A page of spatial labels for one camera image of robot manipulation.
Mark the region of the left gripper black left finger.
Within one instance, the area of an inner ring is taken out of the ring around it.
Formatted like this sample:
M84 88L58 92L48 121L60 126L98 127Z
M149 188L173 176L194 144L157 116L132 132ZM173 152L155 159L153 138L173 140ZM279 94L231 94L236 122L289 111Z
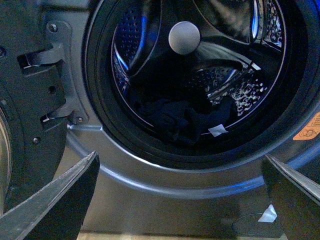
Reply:
M91 204L100 160L93 151L0 218L2 240L75 240Z

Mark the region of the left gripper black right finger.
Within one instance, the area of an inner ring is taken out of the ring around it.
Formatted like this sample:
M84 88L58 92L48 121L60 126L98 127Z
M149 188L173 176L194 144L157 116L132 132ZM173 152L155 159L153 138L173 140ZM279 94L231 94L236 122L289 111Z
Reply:
M261 164L277 219L289 240L320 238L320 185L270 154Z

